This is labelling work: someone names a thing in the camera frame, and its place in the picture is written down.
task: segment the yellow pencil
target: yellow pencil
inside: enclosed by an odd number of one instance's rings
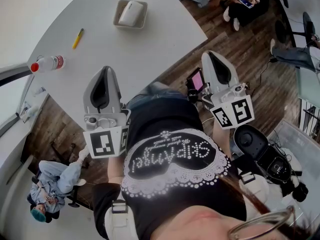
[[[78,36],[76,37],[76,39],[75,39],[75,41],[74,41],[74,44],[73,44],[73,46],[72,46],[72,49],[76,49],[76,48],[77,48],[77,45],[78,45],[78,43],[79,43],[79,41],[80,41],[80,39],[81,39],[81,37],[82,37],[83,34],[84,34],[84,29],[81,28]]]

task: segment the white sneaker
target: white sneaker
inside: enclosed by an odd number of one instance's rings
[[[240,22],[237,18],[233,19],[233,29],[235,31],[239,31],[239,29],[240,29]]]
[[[225,22],[229,22],[231,20],[231,18],[229,16],[229,6],[225,9],[225,11],[223,13],[223,19]]]
[[[83,186],[83,185],[86,184],[86,183],[87,183],[87,181],[86,181],[85,179],[80,178],[80,179],[78,179],[78,181],[76,182],[75,186],[81,187],[81,186]]]
[[[83,161],[89,155],[89,148],[85,145],[84,149],[79,152],[79,158]]]
[[[270,42],[270,53],[273,55],[273,53],[272,53],[272,49],[273,49],[273,47],[276,45],[276,41],[272,38],[271,39],[271,42]]]

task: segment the blue cap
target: blue cap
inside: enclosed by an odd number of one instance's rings
[[[32,216],[38,221],[38,222],[46,222],[46,216],[39,210],[37,209],[32,209],[31,210]]]

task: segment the small screen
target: small screen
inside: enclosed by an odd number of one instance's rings
[[[192,77],[192,82],[194,85],[194,88],[199,91],[202,86],[204,85],[204,83],[202,82],[202,78],[201,78],[201,74],[200,71],[197,72],[193,77]]]
[[[240,1],[248,7],[252,6],[252,3],[250,3],[248,0],[240,0]]]

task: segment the red bottle cap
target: red bottle cap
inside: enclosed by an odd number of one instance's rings
[[[31,65],[31,71],[32,71],[32,72],[37,72],[38,69],[39,69],[39,64],[38,64],[37,62],[35,62],[35,63],[33,63],[33,64]]]

